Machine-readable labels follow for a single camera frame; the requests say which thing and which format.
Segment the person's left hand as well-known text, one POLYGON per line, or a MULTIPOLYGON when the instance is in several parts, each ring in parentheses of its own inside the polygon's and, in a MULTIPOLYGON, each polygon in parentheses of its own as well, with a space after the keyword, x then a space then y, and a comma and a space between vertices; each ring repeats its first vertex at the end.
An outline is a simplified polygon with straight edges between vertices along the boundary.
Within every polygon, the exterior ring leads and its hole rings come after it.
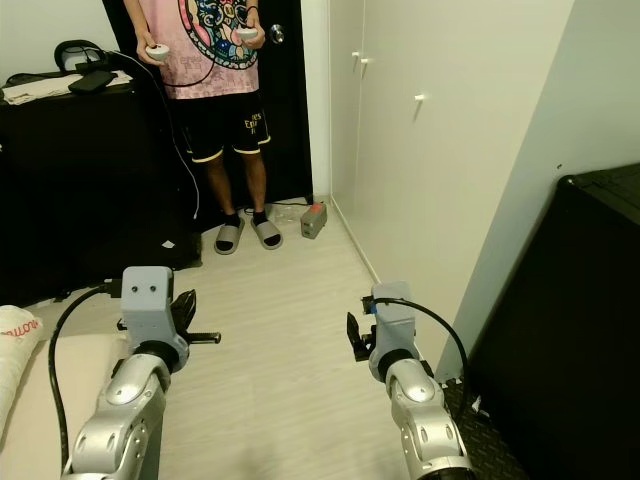
POLYGON ((241 28, 238 28, 236 35, 239 45, 246 49, 257 50, 265 45, 266 36, 264 28, 257 23, 256 20, 248 20, 241 28))

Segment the person's right hand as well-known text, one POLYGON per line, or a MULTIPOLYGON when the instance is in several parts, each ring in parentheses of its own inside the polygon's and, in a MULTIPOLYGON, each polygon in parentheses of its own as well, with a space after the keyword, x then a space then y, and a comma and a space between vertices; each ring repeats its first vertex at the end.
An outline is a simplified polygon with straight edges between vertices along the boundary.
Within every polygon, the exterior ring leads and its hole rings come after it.
POLYGON ((170 50, 165 44, 157 44, 148 35, 138 38, 137 54, 148 64, 161 65, 169 58, 170 50))

